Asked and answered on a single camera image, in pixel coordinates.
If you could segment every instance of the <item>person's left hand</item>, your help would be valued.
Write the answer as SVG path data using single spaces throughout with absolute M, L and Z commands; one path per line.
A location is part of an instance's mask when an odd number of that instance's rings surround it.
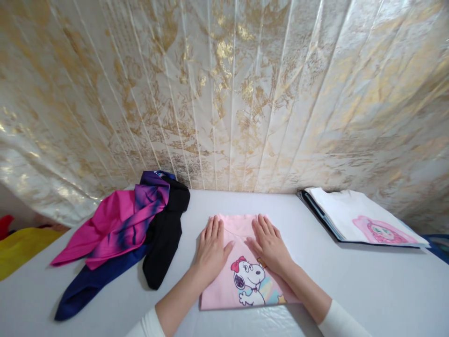
M 231 241 L 223 249 L 224 227 L 223 220 L 218 221 L 218 217 L 214 216 L 209 218 L 206 228 L 200 235 L 195 266 L 198 268 L 206 286 L 218 276 L 234 247 L 234 241 Z

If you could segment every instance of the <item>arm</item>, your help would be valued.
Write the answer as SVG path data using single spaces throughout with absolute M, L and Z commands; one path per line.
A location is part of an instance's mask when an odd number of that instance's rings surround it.
M 256 241 L 248 238 L 267 266 L 284 279 L 318 324 L 324 336 L 370 336 L 357 321 L 333 301 L 291 258 L 281 233 L 259 214 L 253 220 Z
M 225 266 L 234 242 L 223 248 L 223 221 L 209 218 L 201 232 L 195 264 L 181 280 L 128 333 L 127 337 L 173 336 L 204 289 Z

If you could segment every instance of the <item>red bow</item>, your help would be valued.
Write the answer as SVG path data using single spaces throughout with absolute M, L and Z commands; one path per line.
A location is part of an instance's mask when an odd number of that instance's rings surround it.
M 238 273 L 239 270 L 240 270 L 240 268 L 239 268 L 239 263 L 242 262 L 242 261 L 245 261 L 245 262 L 246 262 L 246 259 L 245 259 L 244 256 L 239 257 L 239 259 L 238 259 L 236 262 L 234 262 L 233 264 L 231 264 L 231 270 L 232 270 L 232 271 L 235 271 L 236 273 Z

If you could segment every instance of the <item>white t-shirt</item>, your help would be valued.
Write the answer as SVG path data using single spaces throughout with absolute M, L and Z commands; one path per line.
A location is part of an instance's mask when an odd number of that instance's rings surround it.
M 371 335 L 343 309 L 332 300 L 331 307 L 324 321 L 318 326 L 324 337 L 370 337 Z M 156 309 L 151 309 L 128 332 L 126 337 L 165 337 L 159 323 Z
M 345 241 L 418 246 L 428 242 L 366 195 L 352 190 L 327 193 L 306 188 Z

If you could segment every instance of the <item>gold marble backdrop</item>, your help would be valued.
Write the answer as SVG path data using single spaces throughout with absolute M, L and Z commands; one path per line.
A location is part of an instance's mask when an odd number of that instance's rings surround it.
M 445 0 L 4 0 L 1 181 L 67 224 L 143 170 L 449 230 Z

